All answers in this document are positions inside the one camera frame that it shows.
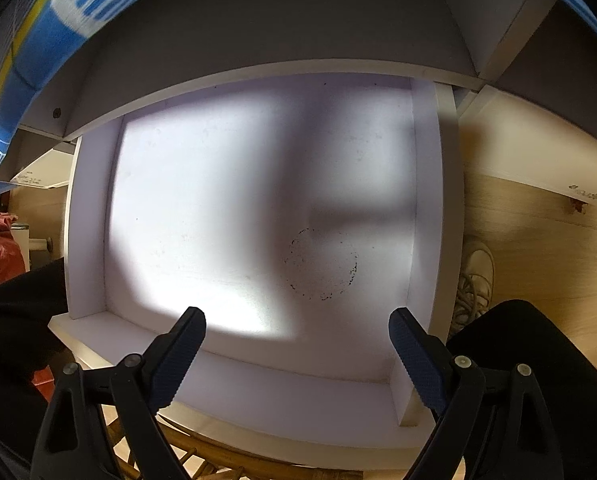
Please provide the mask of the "white sneaker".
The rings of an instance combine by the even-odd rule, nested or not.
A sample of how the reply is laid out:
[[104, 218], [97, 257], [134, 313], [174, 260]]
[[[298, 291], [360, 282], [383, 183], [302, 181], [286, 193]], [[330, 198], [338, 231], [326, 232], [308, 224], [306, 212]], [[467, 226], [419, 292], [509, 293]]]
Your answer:
[[463, 239], [463, 253], [449, 336], [454, 336], [492, 307], [495, 261], [477, 237]]

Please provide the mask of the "wicker chair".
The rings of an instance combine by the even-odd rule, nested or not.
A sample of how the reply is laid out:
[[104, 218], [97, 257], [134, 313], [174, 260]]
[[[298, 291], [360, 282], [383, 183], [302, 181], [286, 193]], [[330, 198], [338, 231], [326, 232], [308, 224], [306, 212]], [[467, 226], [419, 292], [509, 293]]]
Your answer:
[[166, 441], [190, 479], [362, 479], [357, 470], [297, 465], [202, 437], [172, 419], [157, 416]]

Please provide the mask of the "white bed drawer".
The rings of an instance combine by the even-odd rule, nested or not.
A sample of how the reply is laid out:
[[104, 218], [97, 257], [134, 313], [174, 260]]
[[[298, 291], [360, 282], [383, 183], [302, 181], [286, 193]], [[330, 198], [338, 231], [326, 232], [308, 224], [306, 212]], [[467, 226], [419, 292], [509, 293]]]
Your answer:
[[447, 334], [458, 141], [451, 87], [369, 73], [185, 84], [102, 119], [76, 143], [52, 332], [102, 367], [200, 308], [165, 418], [286, 462], [405, 469], [433, 422], [387, 321]]

